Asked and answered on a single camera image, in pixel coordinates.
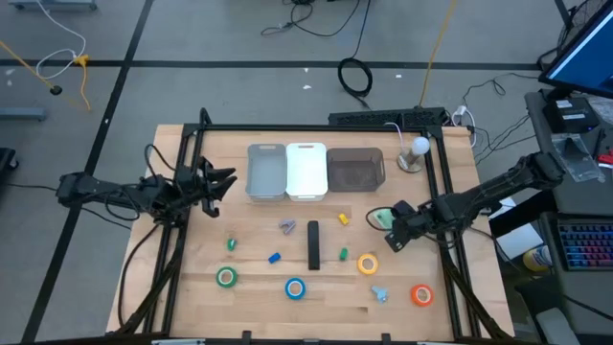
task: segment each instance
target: blue tape roll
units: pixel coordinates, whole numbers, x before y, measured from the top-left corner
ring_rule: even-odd
[[[291,293],[290,290],[291,286],[295,284],[300,285],[300,292],[296,294]],[[305,296],[305,292],[307,292],[307,286],[305,286],[305,282],[303,282],[303,280],[300,278],[292,278],[285,283],[285,294],[287,297],[289,297],[289,299],[299,300]]]

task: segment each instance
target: green tape roll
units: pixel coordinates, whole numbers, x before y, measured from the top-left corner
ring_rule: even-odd
[[[230,280],[229,281],[222,281],[221,277],[223,276],[224,273],[230,273]],[[234,286],[234,284],[237,283],[237,272],[231,268],[231,267],[222,267],[219,269],[219,271],[217,272],[217,276],[216,276],[216,281],[217,284],[222,287],[222,288],[231,288]]]

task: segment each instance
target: orange tape roll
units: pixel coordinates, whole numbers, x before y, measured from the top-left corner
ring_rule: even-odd
[[[434,301],[434,291],[426,284],[419,284],[411,288],[411,299],[420,307],[427,307]]]

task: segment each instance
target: plastic bin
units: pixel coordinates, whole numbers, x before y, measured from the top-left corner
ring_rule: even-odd
[[[254,201],[279,201],[285,197],[287,159],[283,144],[254,144],[247,150],[247,187]]]
[[[374,192],[385,182],[380,149],[329,149],[327,160],[332,192]]]
[[[287,189],[293,201],[319,201],[328,191],[326,146],[294,143],[287,146]]]

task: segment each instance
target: green block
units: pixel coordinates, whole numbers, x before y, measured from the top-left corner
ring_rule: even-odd
[[[375,219],[381,225],[381,228],[392,230],[392,222],[396,218],[392,216],[392,210],[383,209],[375,211]]]
[[[348,255],[349,255],[349,250],[347,250],[347,248],[343,248],[341,250],[341,255],[338,257],[338,259],[340,259],[341,261],[345,261],[347,260]]]
[[[237,246],[237,240],[228,239],[228,250],[233,251],[236,246]]]

